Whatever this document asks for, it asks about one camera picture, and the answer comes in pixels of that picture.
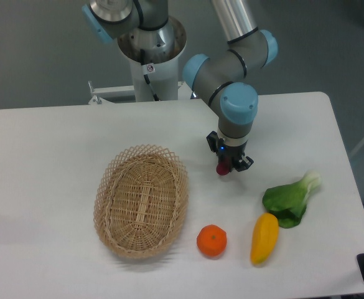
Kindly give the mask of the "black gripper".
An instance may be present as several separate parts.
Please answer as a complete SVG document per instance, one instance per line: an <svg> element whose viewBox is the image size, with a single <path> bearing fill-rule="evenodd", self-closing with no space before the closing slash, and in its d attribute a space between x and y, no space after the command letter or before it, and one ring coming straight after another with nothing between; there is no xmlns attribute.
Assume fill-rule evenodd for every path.
<svg viewBox="0 0 364 299"><path fill-rule="evenodd" d="M228 166L228 160L231 160L232 168L238 172L249 169L254 161L245 156L247 141L240 145L228 145L225 139L220 138L217 132L212 131L206 137L211 152L218 157L218 165Z"/></svg>

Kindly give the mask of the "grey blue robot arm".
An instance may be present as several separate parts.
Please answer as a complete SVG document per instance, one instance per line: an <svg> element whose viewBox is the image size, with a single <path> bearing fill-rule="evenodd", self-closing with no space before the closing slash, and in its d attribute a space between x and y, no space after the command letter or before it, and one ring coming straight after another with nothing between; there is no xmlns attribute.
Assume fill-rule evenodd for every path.
<svg viewBox="0 0 364 299"><path fill-rule="evenodd" d="M207 136L217 155L217 173L244 171L252 165L245 153L258 112L256 90L243 82L278 54L272 33L259 30L246 1L213 1L228 50L219 59L204 54L177 65L185 49L183 25L169 14L167 1L90 1L82 13L104 43L117 42L129 61L137 102L173 100L184 83L217 115L218 128Z"/></svg>

